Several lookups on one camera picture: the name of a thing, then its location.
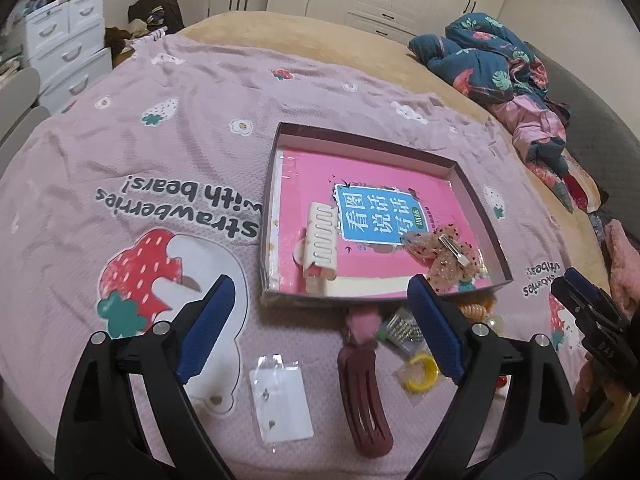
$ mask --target yellow ring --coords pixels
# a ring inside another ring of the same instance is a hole
[[[421,383],[407,380],[404,382],[404,387],[412,394],[421,394],[433,388],[433,385],[438,381],[438,377],[440,376],[440,369],[433,357],[428,354],[418,354],[409,360],[410,365],[416,363],[421,363],[424,368],[424,380]]]

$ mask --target drawer handle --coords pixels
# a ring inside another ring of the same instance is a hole
[[[82,43],[80,45],[78,45],[78,48],[76,48],[76,50],[75,50],[73,55],[71,55],[72,51],[70,50],[66,54],[62,55],[62,59],[64,61],[66,61],[67,63],[69,63],[69,62],[73,61],[75,58],[77,58],[78,56],[80,56],[80,52],[81,51],[82,51]]]
[[[82,92],[86,88],[88,82],[89,75],[86,75],[81,82],[76,85],[70,86],[69,91],[71,92],[71,95],[78,95],[80,92]]]
[[[50,36],[51,34],[53,34],[53,31],[56,30],[57,26],[58,24],[54,23],[50,27],[45,28],[44,30],[41,30],[38,34],[41,35],[41,37],[46,38],[47,36]]]

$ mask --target metal bolt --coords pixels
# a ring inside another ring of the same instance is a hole
[[[489,335],[489,327],[483,323],[476,323],[471,327],[471,330],[474,334],[480,337],[484,337]]]
[[[104,332],[96,332],[91,336],[91,343],[94,345],[100,345],[107,339],[107,335]]]
[[[549,338],[544,334],[537,334],[534,340],[540,346],[549,346]]]
[[[156,335],[164,335],[167,332],[169,332],[170,328],[171,328],[171,324],[168,321],[158,321],[154,325],[153,331],[154,331],[154,334]]]

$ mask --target green label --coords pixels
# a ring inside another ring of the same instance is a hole
[[[413,206],[411,208],[411,212],[414,214],[415,226],[418,229],[423,230],[424,229],[424,218],[422,217],[422,213],[420,212],[420,210],[416,206]]]

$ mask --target blue label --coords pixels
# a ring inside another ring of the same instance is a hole
[[[420,203],[410,194],[377,187],[335,186],[340,233],[348,242],[399,245],[409,231],[428,231]]]

